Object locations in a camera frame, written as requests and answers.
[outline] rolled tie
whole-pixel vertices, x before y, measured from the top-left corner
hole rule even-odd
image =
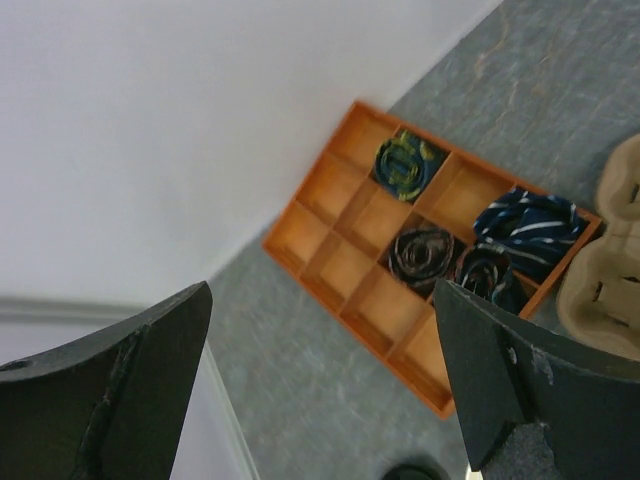
[[[468,247],[456,262],[453,281],[515,315],[528,301],[513,276],[511,258],[498,245],[480,243]]]
[[[391,244],[389,270],[400,283],[420,295],[429,295],[435,281],[449,271],[457,245],[441,228],[405,230]]]
[[[478,242],[501,245],[513,268],[542,283],[585,226],[573,203],[515,187],[489,205],[473,229]]]
[[[384,142],[376,154],[376,181],[403,202],[414,202],[436,174],[445,153],[407,131]]]

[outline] gray carpet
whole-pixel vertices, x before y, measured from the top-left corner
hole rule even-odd
[[[633,0],[508,0],[392,111],[592,210],[607,156],[640,130],[637,25]],[[437,420],[259,239],[212,290],[209,339],[264,480],[372,480],[411,456],[463,477],[455,417]],[[535,321],[559,331],[552,300]]]

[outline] navy striped tie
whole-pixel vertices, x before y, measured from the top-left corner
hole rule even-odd
[[[515,187],[489,205],[473,229],[478,242],[501,245],[516,270],[542,283],[585,226],[573,203]]]

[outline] wooden tray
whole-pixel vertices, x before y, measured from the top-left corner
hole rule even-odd
[[[447,152],[414,204],[372,178],[379,146],[409,130]],[[265,250],[441,418],[454,410],[431,295],[423,298],[387,270],[388,248],[407,228],[437,225],[460,244],[492,201],[521,186],[542,189],[361,102],[353,104],[264,241]],[[600,219],[582,209],[587,228],[542,284],[515,272],[529,297],[529,318]]]

